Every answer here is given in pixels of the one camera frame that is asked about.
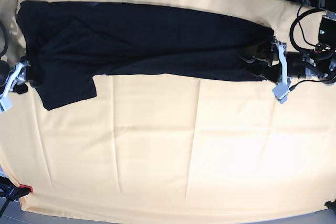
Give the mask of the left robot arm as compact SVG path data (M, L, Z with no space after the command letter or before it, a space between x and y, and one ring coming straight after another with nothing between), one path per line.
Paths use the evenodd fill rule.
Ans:
M290 26L289 39L294 52L288 52L287 45L273 37L239 53L242 60L252 65L253 75L274 82L277 88L286 91L295 88L290 84L292 78L304 82L316 77L324 84L335 83L335 0L303 0L302 3L309 3L313 8L305 12L299 9ZM311 44L310 49L299 46L294 38L295 28L301 26L305 17L319 12L324 14L317 43Z

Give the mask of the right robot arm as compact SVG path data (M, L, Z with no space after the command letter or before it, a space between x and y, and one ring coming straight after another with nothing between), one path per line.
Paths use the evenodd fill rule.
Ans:
M24 94L29 84L36 84L17 11L18 0L1 0L1 98L8 93Z

